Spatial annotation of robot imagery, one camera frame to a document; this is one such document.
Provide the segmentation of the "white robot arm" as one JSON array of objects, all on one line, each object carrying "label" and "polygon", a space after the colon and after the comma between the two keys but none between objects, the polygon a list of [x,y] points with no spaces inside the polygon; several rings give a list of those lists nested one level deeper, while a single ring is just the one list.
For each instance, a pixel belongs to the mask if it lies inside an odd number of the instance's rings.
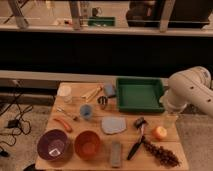
[{"label": "white robot arm", "polygon": [[210,72],[205,67],[196,66],[172,74],[168,79],[168,89],[161,96],[160,102],[165,109],[165,128],[170,128],[189,104],[213,117]]}]

